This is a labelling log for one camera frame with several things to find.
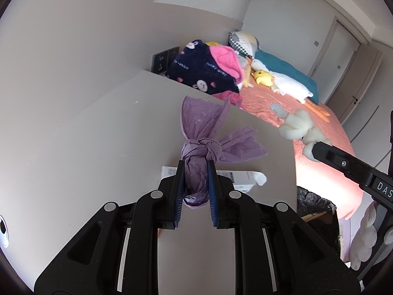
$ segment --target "white table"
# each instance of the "white table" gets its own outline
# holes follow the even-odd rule
[[[8,175],[13,186],[1,188],[0,202],[10,239],[4,253],[30,288],[105,202],[136,202],[158,187],[163,165],[177,165],[184,143],[180,108],[186,95],[219,102],[199,90],[142,72],[70,119],[48,136],[28,167]],[[295,209],[292,141],[235,107],[218,138],[246,125],[259,131],[256,138],[268,156],[218,164],[217,169],[263,172],[267,183],[253,188],[250,195],[269,205],[285,201]],[[183,207],[179,229],[160,235],[158,261],[161,295],[234,294],[233,231],[213,228],[208,207]]]

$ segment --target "screw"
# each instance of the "screw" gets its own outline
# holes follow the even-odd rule
[[[109,202],[109,203],[105,204],[105,206],[104,206],[104,210],[107,211],[107,212],[111,212],[115,208],[116,208],[116,204],[113,203],[113,202]]]
[[[278,203],[276,205],[276,208],[280,211],[280,212],[286,212],[288,211],[288,205],[285,203]]]
[[[151,194],[150,194],[150,196],[153,199],[159,199],[159,198],[162,197],[162,195],[163,195],[163,193],[161,191],[159,191],[159,190],[155,190],[155,191],[151,192]]]
[[[231,191],[229,192],[229,196],[233,199],[240,199],[242,197],[242,194],[239,191]]]

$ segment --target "purple plastic bag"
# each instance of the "purple plastic bag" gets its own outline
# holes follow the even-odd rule
[[[187,140],[183,145],[182,158],[187,189],[183,203],[190,208],[200,207],[209,200],[207,160],[239,163],[267,155],[252,136],[257,131],[251,127],[243,127],[219,141],[215,140],[230,107],[228,99],[220,105],[189,96],[184,98],[181,127]]]

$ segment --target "white plush toy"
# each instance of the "white plush toy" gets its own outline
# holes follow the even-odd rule
[[[301,104],[306,102],[305,99],[307,97],[313,96],[302,83],[291,77],[277,72],[270,72],[270,74],[274,77],[274,85],[271,86],[273,92],[279,92],[281,95],[288,94]]]
[[[377,242],[377,231],[374,228],[374,222],[377,217],[378,204],[372,202],[360,222],[360,228],[356,232],[349,248],[349,260],[351,261],[351,268],[355,271],[359,270],[362,262],[368,261],[373,251],[373,246]],[[384,244],[386,246],[393,244],[393,227],[390,228],[384,236]],[[384,260],[390,252],[381,254],[375,262],[376,264]]]
[[[269,72],[268,68],[267,68],[260,60],[257,60],[257,59],[252,60],[252,62],[251,62],[251,68],[252,68],[254,71],[263,70],[263,71],[265,71],[265,72]]]
[[[288,140],[302,140],[305,145],[303,155],[311,161],[319,162],[312,155],[315,143],[324,142],[331,146],[332,142],[325,137],[319,128],[314,126],[310,114],[300,108],[291,114],[278,103],[273,103],[270,109],[277,114],[278,118],[284,120],[284,123],[278,127],[280,135]]]

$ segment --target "yellow duck plush toy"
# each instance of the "yellow duck plush toy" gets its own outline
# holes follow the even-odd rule
[[[252,74],[257,84],[262,84],[271,87],[274,83],[274,77],[269,72],[264,70],[256,71]]]

